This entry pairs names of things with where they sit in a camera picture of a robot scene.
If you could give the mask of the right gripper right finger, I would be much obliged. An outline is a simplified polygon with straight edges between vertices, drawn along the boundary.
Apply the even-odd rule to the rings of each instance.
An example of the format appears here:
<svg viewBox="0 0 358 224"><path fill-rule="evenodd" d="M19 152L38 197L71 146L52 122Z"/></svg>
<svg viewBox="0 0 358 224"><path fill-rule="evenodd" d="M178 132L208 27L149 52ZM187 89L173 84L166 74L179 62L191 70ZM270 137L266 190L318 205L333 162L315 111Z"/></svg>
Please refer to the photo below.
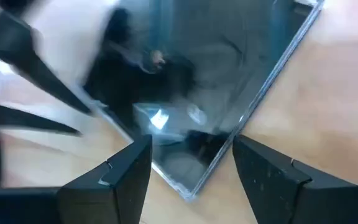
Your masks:
<svg viewBox="0 0 358 224"><path fill-rule="evenodd" d="M258 224L340 224L339 189L353 184L243 135L232 154Z"/></svg>

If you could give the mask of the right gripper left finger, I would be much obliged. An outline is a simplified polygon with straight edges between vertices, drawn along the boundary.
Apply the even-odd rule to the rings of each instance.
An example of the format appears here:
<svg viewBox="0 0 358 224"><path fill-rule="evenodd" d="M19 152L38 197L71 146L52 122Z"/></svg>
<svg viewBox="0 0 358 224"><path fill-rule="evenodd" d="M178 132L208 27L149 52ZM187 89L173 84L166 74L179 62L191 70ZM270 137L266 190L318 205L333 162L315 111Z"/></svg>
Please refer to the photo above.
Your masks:
<svg viewBox="0 0 358 224"><path fill-rule="evenodd" d="M152 137L141 136L58 191L62 224L139 224L150 180Z"/></svg>

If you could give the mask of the grey jewel case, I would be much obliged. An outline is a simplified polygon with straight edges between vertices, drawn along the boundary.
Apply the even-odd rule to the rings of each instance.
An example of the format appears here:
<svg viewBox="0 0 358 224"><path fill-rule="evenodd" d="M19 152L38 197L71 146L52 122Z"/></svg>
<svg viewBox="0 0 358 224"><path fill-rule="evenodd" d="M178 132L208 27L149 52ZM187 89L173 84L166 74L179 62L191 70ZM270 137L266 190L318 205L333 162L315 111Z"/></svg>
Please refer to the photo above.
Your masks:
<svg viewBox="0 0 358 224"><path fill-rule="evenodd" d="M41 54L153 169L193 200L324 0L46 0Z"/></svg>

